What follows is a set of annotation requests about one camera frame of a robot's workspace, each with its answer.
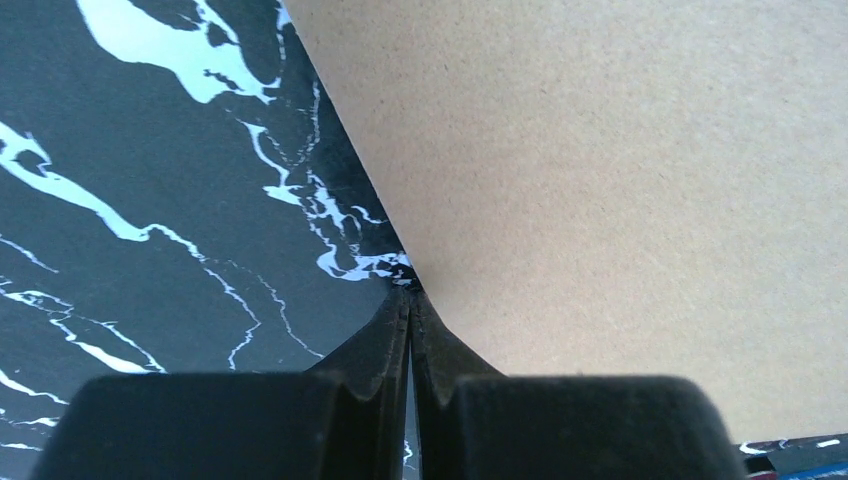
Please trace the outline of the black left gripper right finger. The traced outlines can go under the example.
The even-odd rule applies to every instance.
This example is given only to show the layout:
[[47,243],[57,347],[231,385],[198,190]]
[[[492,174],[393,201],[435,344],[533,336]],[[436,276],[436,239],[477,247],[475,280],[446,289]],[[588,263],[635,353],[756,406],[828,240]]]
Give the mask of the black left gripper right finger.
[[671,376],[508,376],[409,296],[426,479],[741,479],[716,407]]

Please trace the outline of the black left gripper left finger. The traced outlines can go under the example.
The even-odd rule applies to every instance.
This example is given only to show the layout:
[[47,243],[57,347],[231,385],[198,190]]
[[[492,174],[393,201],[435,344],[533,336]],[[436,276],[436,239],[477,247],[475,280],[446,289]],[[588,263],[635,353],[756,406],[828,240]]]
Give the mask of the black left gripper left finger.
[[409,294],[302,372],[105,376],[73,397],[36,479],[399,479]]

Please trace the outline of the brown cardboard backing board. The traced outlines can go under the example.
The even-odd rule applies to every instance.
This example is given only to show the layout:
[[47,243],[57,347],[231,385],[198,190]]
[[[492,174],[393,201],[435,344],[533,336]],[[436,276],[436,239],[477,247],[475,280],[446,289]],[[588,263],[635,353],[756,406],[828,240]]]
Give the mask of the brown cardboard backing board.
[[847,429],[843,1],[290,1],[443,321],[513,374]]

